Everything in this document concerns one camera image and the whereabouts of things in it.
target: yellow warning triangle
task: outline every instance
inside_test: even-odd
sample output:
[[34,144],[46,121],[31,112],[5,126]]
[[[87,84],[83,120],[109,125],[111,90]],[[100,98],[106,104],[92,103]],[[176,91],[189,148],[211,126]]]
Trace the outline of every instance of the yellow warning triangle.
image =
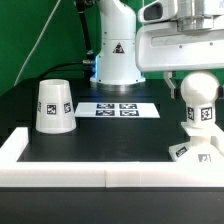
[[124,49],[121,46],[121,43],[119,42],[116,46],[116,48],[113,51],[114,54],[124,54]]

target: upside-down cup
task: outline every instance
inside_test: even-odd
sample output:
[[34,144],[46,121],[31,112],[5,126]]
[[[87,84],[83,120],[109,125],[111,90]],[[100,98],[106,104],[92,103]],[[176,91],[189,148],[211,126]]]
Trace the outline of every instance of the upside-down cup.
[[69,82],[49,79],[39,84],[36,129],[47,134],[60,134],[76,128]]

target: green wall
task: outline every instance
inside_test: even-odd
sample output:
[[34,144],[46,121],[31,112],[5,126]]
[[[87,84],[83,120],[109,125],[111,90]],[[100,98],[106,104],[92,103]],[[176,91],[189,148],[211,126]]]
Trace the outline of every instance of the green wall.
[[[60,63],[85,58],[81,25],[74,0],[62,0],[43,39],[25,68],[21,80],[37,77]],[[57,0],[5,0],[0,7],[0,95],[13,87],[19,70],[35,44]],[[122,0],[136,12],[141,0]],[[95,53],[100,50],[100,17],[94,6],[87,11],[87,22]],[[178,73],[182,78],[185,72]],[[162,78],[147,73],[146,78]]]

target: white cylindrical object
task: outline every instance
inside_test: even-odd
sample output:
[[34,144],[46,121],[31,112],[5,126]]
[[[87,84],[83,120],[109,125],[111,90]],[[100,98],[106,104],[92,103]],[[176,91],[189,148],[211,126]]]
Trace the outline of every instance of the white cylindrical object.
[[76,128],[69,82],[60,79],[41,81],[37,105],[36,129],[59,134]]
[[218,87],[218,79],[207,71],[192,72],[183,80],[181,94],[191,127],[206,128],[215,123]]

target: metal bracket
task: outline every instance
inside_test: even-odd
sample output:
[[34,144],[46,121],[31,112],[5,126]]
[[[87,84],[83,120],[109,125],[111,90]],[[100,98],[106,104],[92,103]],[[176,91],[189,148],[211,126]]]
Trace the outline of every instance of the metal bracket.
[[177,84],[174,80],[175,76],[176,76],[176,72],[173,72],[173,71],[172,72],[166,71],[163,73],[164,80],[171,90],[171,98],[172,99],[180,98],[179,88],[177,88]]

